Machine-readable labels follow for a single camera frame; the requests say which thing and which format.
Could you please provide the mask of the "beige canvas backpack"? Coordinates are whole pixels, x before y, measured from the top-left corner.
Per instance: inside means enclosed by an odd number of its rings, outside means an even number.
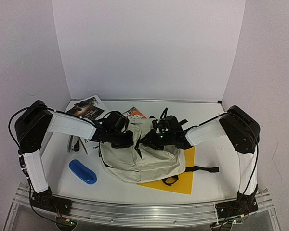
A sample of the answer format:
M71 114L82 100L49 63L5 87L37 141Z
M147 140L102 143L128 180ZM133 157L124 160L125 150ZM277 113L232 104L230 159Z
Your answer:
M155 117L146 119L129 119L128 130L133 132L133 146L112 148L108 142L99 143L99 155L105 171L123 182L146 183L156 180L166 181L169 177L178 178L184 172L201 170L199 166L187 167L183 149L165 146L163 150L147 147L140 158L134 147L134 136L148 132Z

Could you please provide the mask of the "white Decorate furniture book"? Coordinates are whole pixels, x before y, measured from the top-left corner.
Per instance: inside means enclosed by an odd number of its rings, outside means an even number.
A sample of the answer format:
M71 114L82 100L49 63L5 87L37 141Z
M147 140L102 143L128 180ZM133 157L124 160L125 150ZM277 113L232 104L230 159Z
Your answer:
M92 152L98 151L99 149L99 143L90 141L84 138L80 138L80 144L84 148L84 151L86 154L90 154Z

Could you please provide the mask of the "silver metal stapler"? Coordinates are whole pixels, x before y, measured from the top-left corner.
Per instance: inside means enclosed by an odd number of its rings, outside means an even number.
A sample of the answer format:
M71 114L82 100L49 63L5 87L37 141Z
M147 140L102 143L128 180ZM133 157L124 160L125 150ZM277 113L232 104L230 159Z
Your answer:
M67 152L68 153L70 153L71 151L78 152L79 150L80 150L79 138L76 136L69 136L67 143Z

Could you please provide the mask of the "blue glasses case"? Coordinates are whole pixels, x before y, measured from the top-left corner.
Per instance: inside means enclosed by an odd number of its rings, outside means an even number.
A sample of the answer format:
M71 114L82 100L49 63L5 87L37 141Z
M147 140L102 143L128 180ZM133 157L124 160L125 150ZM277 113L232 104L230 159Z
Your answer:
M96 174L83 165L79 160L74 159L69 163L70 170L83 182L93 185L97 182Z

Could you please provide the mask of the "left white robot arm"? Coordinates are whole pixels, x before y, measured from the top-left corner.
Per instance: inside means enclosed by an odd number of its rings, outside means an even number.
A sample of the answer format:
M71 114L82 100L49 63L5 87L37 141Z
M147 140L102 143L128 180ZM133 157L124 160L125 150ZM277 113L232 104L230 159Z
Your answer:
M20 164L37 194L36 200L44 209L55 205L55 198L47 191L40 150L47 132L62 133L94 142L108 142L113 148L133 146L133 132L128 130L129 120L119 111L111 111L95 120L49 108L41 100L18 112L11 137L19 148Z

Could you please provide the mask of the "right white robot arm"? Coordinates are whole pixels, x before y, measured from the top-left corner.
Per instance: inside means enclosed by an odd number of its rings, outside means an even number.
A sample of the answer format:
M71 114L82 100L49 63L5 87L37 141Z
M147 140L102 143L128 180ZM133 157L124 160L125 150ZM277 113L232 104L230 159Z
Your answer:
M258 189L257 164L259 156L260 125L240 107L231 106L226 112L205 122L183 129L187 120L167 115L165 109L152 128L139 142L155 150L173 145L189 149L205 141L227 136L239 158L240 183L238 197L253 196Z

